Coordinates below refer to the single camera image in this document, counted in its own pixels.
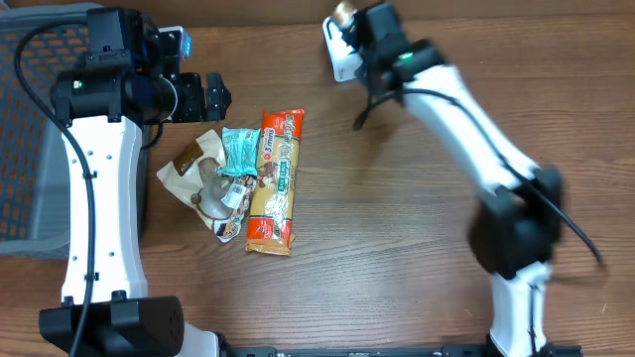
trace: gray plastic bin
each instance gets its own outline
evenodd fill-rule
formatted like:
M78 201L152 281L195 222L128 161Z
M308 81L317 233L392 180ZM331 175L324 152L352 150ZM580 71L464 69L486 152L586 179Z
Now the gray plastic bin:
M81 3L0 12L0 254L41 259L68 256L69 178L62 134L20 86L13 53L30 30L59 19L85 20L86 10L95 7L99 5ZM87 40L85 27L66 26L38 35L25 48L23 72L46 103L50 104L57 74L83 57ZM147 153L139 163L141 228Z

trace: wooden table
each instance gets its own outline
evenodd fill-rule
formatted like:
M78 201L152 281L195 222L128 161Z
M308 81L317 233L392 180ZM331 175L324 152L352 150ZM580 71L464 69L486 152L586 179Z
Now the wooden table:
M635 354L635 18L630 15L407 23L461 68L475 97L530 157L568 181L567 211L602 250L603 279L569 231L558 246L546 332L587 355ZM365 104L335 84L319 25L194 29L185 70L220 71L229 127L305 108L293 256L221 245L153 175L142 259L151 296L237 346L410 347L480 342L489 278L465 241L467 181L437 139L395 104L352 132ZM217 124L170 125L156 172ZM58 356L38 311L59 305L66 262L0 258L0 355Z

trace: teal wrapper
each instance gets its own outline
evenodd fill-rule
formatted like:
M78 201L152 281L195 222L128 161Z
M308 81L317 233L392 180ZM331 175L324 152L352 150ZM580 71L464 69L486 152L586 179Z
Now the teal wrapper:
M260 129L222 128L222 145L225 147L227 166L220 169L220 173L230 177L258 176L258 139Z

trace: brown table top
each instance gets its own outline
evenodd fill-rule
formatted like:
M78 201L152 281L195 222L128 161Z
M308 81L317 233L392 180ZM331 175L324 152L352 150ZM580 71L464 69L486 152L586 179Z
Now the brown table top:
M635 354L635 18L557 16L409 22L460 67L518 147L565 174L567 212L610 270L603 280L568 230L548 289L546 333L587 355ZM176 295L187 320L233 345L408 347L481 342L488 275L465 230L475 199L437 139L396 104L352 132L365 104L335 84L319 25L190 31L185 70L222 73L234 102L222 125L304 108L293 256L221 245L154 173L218 124L169 125L152 151L143 266L151 296ZM38 332L59 305L66 262L0 258L0 355L62 355Z

